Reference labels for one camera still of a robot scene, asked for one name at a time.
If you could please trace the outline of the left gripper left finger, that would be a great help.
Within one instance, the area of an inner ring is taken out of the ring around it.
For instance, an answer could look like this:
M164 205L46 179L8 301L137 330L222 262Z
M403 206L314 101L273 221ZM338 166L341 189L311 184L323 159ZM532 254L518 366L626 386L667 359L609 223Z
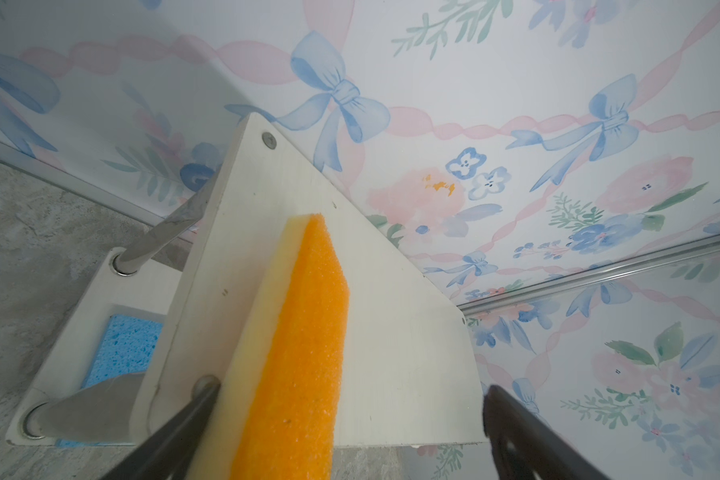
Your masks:
M218 379L199 379L192 400L102 479L184 479L219 391Z

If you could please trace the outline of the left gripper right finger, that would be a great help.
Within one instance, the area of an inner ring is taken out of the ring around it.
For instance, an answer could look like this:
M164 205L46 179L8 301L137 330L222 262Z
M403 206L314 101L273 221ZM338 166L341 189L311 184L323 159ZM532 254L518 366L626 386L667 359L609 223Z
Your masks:
M607 479L499 385L484 395L482 422L501 480Z

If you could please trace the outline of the blue sponge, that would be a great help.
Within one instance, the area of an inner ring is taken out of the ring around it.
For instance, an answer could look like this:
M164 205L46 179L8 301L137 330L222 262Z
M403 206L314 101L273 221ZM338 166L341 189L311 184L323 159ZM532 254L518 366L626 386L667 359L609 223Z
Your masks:
M112 315L100 339L87 375L81 384L85 390L102 382L128 374L143 374L151 361L163 324L123 314ZM115 440L78 442L59 439L58 448L81 448L87 446L129 445L130 413L133 395L120 403L124 410L115 416Z

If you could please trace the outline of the orange sponge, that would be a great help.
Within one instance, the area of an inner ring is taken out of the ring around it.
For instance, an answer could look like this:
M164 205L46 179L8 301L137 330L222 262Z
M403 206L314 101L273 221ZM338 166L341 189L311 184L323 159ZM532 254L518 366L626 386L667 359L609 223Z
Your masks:
M290 218L188 478L330 477L349 304L324 217Z

